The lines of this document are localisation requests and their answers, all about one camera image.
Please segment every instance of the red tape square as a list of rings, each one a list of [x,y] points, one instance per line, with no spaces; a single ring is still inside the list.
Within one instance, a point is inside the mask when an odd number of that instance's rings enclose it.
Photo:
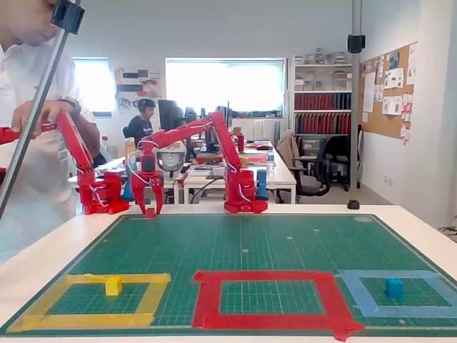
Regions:
[[[331,273],[295,270],[198,271],[192,281],[200,282],[193,328],[332,331],[333,336],[342,342],[353,332],[365,329],[352,317]],[[249,281],[314,281],[325,314],[221,314],[222,283]]]

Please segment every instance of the wristwatch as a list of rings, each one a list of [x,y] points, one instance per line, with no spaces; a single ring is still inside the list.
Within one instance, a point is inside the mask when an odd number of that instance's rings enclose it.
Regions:
[[[81,114],[81,105],[79,104],[79,102],[77,100],[72,99],[72,98],[62,98],[62,99],[59,99],[59,101],[72,105],[73,111],[70,112],[70,116],[73,120],[75,120],[79,117],[79,115]]]

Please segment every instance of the metal pole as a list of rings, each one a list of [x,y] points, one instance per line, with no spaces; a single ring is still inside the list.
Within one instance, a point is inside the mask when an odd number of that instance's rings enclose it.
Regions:
[[[362,32],[362,0],[352,0],[352,34]],[[351,188],[350,199],[357,200],[357,150],[358,150],[358,78],[360,75],[360,54],[352,55],[352,113],[351,113]]]
[[[71,0],[71,2],[79,5],[81,0]],[[41,77],[39,87],[36,90],[30,116],[27,120],[25,128],[22,130],[21,137],[17,142],[16,149],[14,150],[9,163],[4,183],[1,185],[0,189],[0,220],[3,217],[11,190],[13,189],[22,161],[24,160],[27,148],[29,147],[35,126],[38,123],[41,110],[43,109],[43,104],[48,95],[49,88],[51,87],[52,79],[56,73],[57,66],[59,65],[68,35],[69,33],[67,31],[61,29],[55,38],[54,49],[51,53],[48,66]]]

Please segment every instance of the green cutting mat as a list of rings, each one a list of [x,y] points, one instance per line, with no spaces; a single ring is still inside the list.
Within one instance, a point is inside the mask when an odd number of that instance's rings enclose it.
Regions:
[[[199,269],[331,272],[337,275],[338,286],[354,319],[367,326],[359,335],[457,336],[456,318],[365,318],[362,315],[345,283],[338,277],[341,270],[425,270],[438,272],[454,289],[457,286],[377,217],[336,214],[162,215],[154,220],[121,217],[11,318],[0,334],[11,335],[5,333],[7,327],[62,275],[155,273],[170,274],[171,282],[150,327],[105,331],[37,330],[15,335],[214,334],[191,328],[199,292],[199,284],[191,279]],[[383,293],[384,279],[362,279],[362,282],[379,306],[450,306],[419,279],[404,280],[405,297],[400,302]],[[107,298],[102,285],[74,285],[48,314],[134,313],[146,287],[146,284],[124,285],[120,297]],[[324,309],[313,282],[225,282],[220,312],[322,314]],[[299,334],[331,335],[330,332]]]

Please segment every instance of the person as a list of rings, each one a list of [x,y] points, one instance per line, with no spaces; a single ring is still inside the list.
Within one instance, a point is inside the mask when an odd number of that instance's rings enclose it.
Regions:
[[[51,25],[57,0],[0,1],[0,126],[20,132],[52,52],[58,29]],[[63,55],[56,69],[33,140],[0,219],[0,263],[75,215],[75,203],[59,156],[57,130],[41,132],[41,121],[70,113],[90,154],[100,149],[94,116],[81,103],[73,60]],[[17,141],[0,146],[0,167],[7,168]]]
[[[138,101],[138,110],[140,114],[135,116],[129,124],[128,135],[135,139],[135,146],[147,136],[152,135],[151,118],[154,115],[156,103],[150,99],[140,99]]]

